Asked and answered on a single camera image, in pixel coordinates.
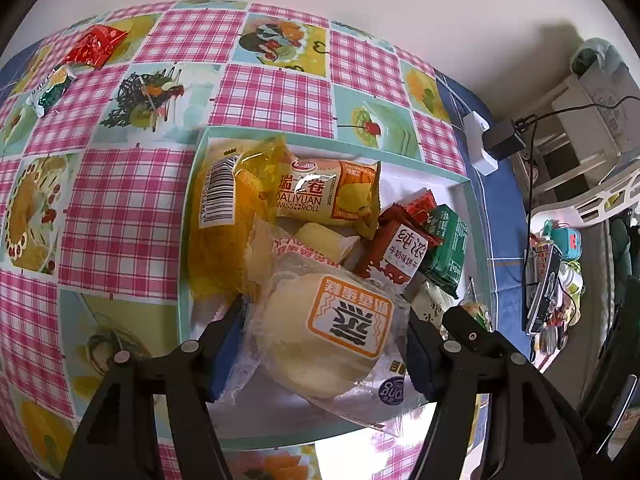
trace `white power strip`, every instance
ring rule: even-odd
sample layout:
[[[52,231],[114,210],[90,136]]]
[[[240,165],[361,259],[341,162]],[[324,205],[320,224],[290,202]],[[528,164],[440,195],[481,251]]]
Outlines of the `white power strip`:
[[[466,146],[471,165],[483,175],[493,173],[498,169],[498,161],[489,155],[482,145],[482,134],[489,129],[489,124],[476,112],[467,114],[462,121],[465,125]]]

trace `barcode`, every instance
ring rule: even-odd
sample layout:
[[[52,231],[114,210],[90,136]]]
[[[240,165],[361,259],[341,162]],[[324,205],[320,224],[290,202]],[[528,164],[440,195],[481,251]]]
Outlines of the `barcode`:
[[[234,167],[238,158],[239,154],[220,158],[207,171],[200,200],[200,228],[235,223]]]

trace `white wall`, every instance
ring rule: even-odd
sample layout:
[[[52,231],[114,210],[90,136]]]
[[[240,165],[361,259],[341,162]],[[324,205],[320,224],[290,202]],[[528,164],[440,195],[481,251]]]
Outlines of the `white wall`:
[[[105,10],[161,0],[39,0],[0,57]],[[600,36],[622,53],[636,80],[640,60],[600,0],[249,0],[354,25],[424,57],[475,91],[502,116],[568,73],[580,38]]]

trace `black cable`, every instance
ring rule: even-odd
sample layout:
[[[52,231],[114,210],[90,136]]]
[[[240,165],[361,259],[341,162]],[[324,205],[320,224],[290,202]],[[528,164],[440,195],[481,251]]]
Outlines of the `black cable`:
[[[531,132],[531,142],[529,143],[529,217],[527,219],[527,251],[524,255],[524,267],[522,269],[522,291],[523,291],[522,294],[524,299],[523,305],[525,306],[525,308],[527,306],[527,283],[526,283],[527,264],[529,262],[529,251],[531,250],[530,231],[531,231],[531,210],[532,210],[532,202],[533,202],[533,140],[536,136],[536,128],[538,127],[538,123],[542,119],[546,119],[554,115],[564,114],[565,112],[576,112],[578,110],[586,110],[587,108],[604,108],[607,110],[615,110],[627,99],[635,99],[636,101],[640,101],[640,97],[636,97],[635,95],[626,95],[614,105],[605,105],[601,103],[589,103],[587,105],[561,108],[560,110],[554,110],[552,112],[549,112],[548,114],[543,114],[540,116],[537,116],[536,114],[531,114],[527,117],[520,118],[514,122],[514,124],[516,125],[516,129],[521,134],[524,133],[530,126],[533,126],[533,131]],[[532,339],[530,360],[533,361],[533,357],[534,357],[534,350],[533,350],[533,339]]]
[[[527,251],[524,254],[524,266],[522,267],[522,291],[524,307],[527,307],[527,263],[529,262],[529,251],[531,250],[531,203],[533,202],[533,140],[536,137],[538,118],[534,120],[533,131],[531,132],[531,142],[529,143],[529,217],[527,218]]]
[[[525,121],[528,126],[531,126],[532,124],[535,124],[535,123],[541,121],[542,119],[546,119],[548,117],[551,117],[551,116],[554,116],[554,115],[558,115],[558,114],[564,114],[565,112],[575,112],[575,111],[578,111],[578,110],[586,110],[587,108],[605,108],[607,110],[615,110],[623,102],[625,102],[627,99],[635,99],[636,101],[640,101],[640,97],[636,97],[635,95],[626,95],[614,105],[604,105],[604,104],[601,104],[601,103],[589,103],[588,105],[572,106],[572,107],[569,107],[569,108],[561,108],[560,110],[554,110],[553,112],[549,112],[548,114],[540,115],[540,117],[537,117],[536,115],[532,115],[532,116],[526,117],[526,118],[524,118],[522,120]]]
[[[560,280],[558,280],[558,285],[560,285],[560,288],[562,289],[562,291],[569,297],[571,302],[574,304],[574,314],[571,316],[571,319],[567,323],[567,325],[569,325],[569,323],[571,323],[574,320],[575,315],[578,314],[578,306],[575,304],[574,298],[572,298],[571,295],[566,290],[564,290],[564,286],[562,286],[562,283],[560,283]]]

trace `red biscuit package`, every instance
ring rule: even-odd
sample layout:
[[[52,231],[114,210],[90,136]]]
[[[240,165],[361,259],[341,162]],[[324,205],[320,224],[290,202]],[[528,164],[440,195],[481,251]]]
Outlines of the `red biscuit package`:
[[[84,63],[100,68],[128,32],[106,25],[94,25],[65,57],[66,63]]]

